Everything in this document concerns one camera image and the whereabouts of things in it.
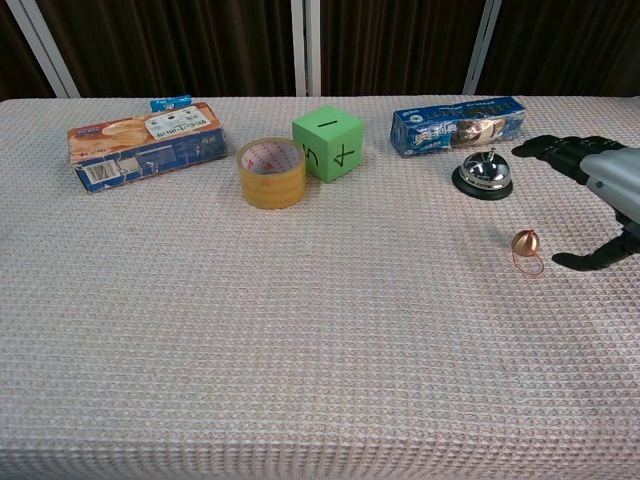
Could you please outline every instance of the green dice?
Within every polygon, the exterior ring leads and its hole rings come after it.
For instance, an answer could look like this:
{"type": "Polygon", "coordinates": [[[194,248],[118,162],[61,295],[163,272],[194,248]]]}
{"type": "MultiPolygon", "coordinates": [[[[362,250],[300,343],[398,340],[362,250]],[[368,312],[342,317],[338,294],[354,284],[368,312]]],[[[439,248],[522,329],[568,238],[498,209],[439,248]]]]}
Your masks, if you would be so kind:
{"type": "Polygon", "coordinates": [[[323,182],[362,163],[364,124],[334,107],[322,107],[293,121],[293,141],[304,150],[307,171],[323,182]]]}

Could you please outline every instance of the red string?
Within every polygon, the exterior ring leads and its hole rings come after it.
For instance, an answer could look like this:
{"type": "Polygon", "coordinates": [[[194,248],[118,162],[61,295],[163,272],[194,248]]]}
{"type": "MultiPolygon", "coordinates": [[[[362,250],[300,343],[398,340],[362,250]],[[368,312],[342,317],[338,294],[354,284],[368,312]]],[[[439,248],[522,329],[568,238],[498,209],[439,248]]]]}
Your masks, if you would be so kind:
{"type": "MultiPolygon", "coordinates": [[[[530,235],[533,232],[533,230],[527,230],[527,232],[530,235]]],[[[531,275],[533,277],[536,277],[536,276],[540,275],[542,272],[544,272],[544,262],[542,261],[542,258],[540,258],[540,255],[538,255],[537,252],[534,249],[529,247],[529,250],[531,251],[533,256],[536,257],[538,259],[538,261],[540,262],[540,270],[537,271],[537,272],[527,272],[520,265],[518,265],[518,262],[516,262],[516,251],[513,250],[513,249],[511,250],[511,258],[513,259],[513,264],[516,266],[516,268],[518,270],[520,270],[525,275],[531,275]]]]}

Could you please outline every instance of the small copper bell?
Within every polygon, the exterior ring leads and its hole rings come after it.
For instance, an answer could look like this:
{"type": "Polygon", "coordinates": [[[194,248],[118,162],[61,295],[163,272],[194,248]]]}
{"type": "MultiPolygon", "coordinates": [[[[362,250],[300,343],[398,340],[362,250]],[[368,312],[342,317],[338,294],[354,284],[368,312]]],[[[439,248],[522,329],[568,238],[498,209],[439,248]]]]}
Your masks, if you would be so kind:
{"type": "Polygon", "coordinates": [[[540,238],[533,230],[522,230],[516,233],[511,241],[511,250],[521,257],[532,257],[540,246],[540,238]]]}

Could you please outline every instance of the small blue box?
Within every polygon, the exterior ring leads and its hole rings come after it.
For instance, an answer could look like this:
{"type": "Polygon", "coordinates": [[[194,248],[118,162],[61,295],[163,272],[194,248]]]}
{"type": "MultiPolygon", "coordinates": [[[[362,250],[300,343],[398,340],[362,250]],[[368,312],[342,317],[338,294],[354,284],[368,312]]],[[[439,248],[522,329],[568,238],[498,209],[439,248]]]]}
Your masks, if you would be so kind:
{"type": "Polygon", "coordinates": [[[164,112],[174,108],[191,105],[191,95],[180,95],[179,97],[156,98],[149,102],[152,112],[164,112]]]}
{"type": "Polygon", "coordinates": [[[398,110],[390,140],[403,156],[485,145],[517,137],[524,116],[513,97],[398,110]]]}

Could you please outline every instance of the clear tape roll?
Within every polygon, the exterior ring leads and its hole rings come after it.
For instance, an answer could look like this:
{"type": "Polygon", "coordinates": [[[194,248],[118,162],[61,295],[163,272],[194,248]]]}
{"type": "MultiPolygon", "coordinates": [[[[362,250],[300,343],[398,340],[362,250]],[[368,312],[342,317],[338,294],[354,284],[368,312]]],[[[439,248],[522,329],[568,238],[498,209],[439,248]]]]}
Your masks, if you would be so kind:
{"type": "Polygon", "coordinates": [[[262,209],[286,208],[304,196],[304,152],[285,138],[262,138],[236,155],[242,194],[250,205],[262,209]]]}

